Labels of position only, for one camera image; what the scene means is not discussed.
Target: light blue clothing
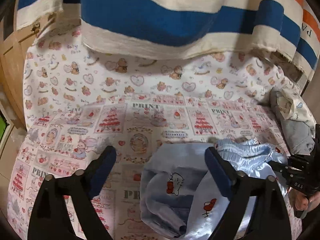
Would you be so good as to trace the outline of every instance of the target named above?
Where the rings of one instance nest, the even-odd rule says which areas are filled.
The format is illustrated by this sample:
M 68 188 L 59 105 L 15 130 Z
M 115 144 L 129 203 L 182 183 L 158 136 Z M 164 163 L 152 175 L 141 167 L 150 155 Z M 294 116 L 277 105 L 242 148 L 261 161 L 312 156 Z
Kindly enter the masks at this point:
M 221 195 L 210 173 L 214 167 L 205 162 L 205 150 L 212 146 L 164 144 L 145 165 L 140 183 L 141 219 L 157 233 L 169 239 L 207 240 L 216 228 L 229 200 Z M 241 144 L 223 139 L 216 147 L 236 170 L 255 178 L 276 177 L 267 162 L 287 161 L 273 145 L 258 145 L 255 139 Z M 280 189 L 284 196 L 285 185 Z M 238 233 L 246 230 L 255 200 L 250 197 Z

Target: bed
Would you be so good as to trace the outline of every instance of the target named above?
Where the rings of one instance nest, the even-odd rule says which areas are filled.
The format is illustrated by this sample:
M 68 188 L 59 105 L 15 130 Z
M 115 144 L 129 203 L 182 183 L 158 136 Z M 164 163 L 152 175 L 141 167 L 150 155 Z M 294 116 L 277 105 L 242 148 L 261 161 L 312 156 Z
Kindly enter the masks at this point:
M 116 165 L 92 204 L 114 239 L 161 237 L 140 220 L 139 183 L 143 164 L 163 143 L 257 137 L 289 154 L 266 105 L 273 86 L 298 94 L 301 88 L 284 74 L 279 58 L 245 49 L 187 59 L 97 52 L 88 40 L 83 45 L 83 25 L 75 22 L 52 21 L 26 53 L 23 107 L 28 135 L 8 194 L 8 221 L 22 239 L 27 239 L 44 176 L 71 175 L 109 144 L 117 149 Z M 313 69 L 306 69 L 303 73 L 311 80 Z M 72 201 L 65 200 L 83 238 Z M 288 198 L 286 204 L 296 239 L 301 221 Z

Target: floor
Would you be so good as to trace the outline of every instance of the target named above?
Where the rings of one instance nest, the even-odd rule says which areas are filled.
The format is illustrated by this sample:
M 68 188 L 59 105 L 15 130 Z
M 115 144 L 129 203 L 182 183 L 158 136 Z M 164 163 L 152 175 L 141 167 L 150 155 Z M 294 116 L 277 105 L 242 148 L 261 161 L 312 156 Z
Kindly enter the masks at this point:
M 7 217 L 7 197 L 11 171 L 26 133 L 25 130 L 14 127 L 0 157 L 0 209 L 5 217 Z

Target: printed bed sheet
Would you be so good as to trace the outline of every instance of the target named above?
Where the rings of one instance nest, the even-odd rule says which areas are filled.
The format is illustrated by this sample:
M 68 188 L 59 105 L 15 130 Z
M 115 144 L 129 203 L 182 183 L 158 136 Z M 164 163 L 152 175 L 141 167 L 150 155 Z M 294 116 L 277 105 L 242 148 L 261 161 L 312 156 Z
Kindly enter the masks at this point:
M 143 165 L 163 143 L 257 137 L 288 154 L 270 109 L 252 104 L 267 102 L 274 85 L 299 90 L 280 68 L 231 52 L 184 61 L 106 55 L 82 46 L 80 36 L 80 28 L 54 31 L 27 53 L 28 135 L 8 194 L 8 220 L 23 240 L 45 175 L 84 169 L 106 145 L 117 149 L 117 160 L 92 204 L 116 240 L 163 238 L 140 220 L 139 209 Z M 85 238 L 65 200 L 76 234 Z M 301 222 L 286 203 L 296 239 Z

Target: folded fabric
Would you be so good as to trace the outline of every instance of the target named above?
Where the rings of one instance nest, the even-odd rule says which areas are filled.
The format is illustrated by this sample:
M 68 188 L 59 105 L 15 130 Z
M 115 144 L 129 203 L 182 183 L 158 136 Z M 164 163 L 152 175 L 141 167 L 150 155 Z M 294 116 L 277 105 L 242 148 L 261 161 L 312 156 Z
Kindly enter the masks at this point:
M 289 88 L 282 88 L 277 94 L 277 104 L 284 119 L 304 122 L 310 127 L 312 136 L 315 136 L 316 120 L 299 94 Z
M 205 150 L 212 144 L 164 144 L 145 165 L 140 183 L 141 220 L 166 238 L 207 240 L 222 218 L 229 200 L 223 197 L 211 175 L 216 167 L 206 163 Z M 270 144 L 256 139 L 233 143 L 219 140 L 217 151 L 236 170 L 265 179 L 276 176 L 268 161 L 286 163 L 286 157 Z M 279 184 L 283 196 L 285 185 Z M 250 197 L 238 230 L 246 230 L 256 197 Z
M 277 90 L 276 88 L 273 88 L 270 93 L 270 105 L 273 113 L 276 115 L 276 118 L 281 123 L 282 132 L 284 134 L 284 138 L 285 138 L 285 141 L 287 142 L 290 152 L 292 154 L 310 155 L 310 152 L 313 150 L 313 147 L 315 145 L 315 142 L 312 139 L 311 129 L 305 122 L 299 121 L 300 118 L 302 119 L 302 114 L 300 113 L 299 113 L 298 120 L 294 121 L 292 119 L 285 119 L 285 117 L 287 117 L 288 114 L 283 114 L 284 113 L 282 111 L 283 107 L 281 108 L 278 105 L 279 102 L 284 103 L 286 100 L 286 98 L 284 98 L 282 95 L 283 93 L 281 92 L 281 90 Z M 300 103 L 303 104 L 307 110 L 309 110 L 304 102 L 303 103 L 300 102 Z M 295 107 L 292 107 L 294 105 L 293 104 L 290 105 L 289 101 L 287 101 L 287 105 L 288 105 L 288 108 L 285 108 L 284 109 L 285 111 L 286 109 L 294 110 Z
M 19 0 L 17 29 L 62 12 L 81 18 L 83 44 L 101 53 L 160 60 L 263 49 L 309 80 L 319 57 L 319 23 L 305 0 Z

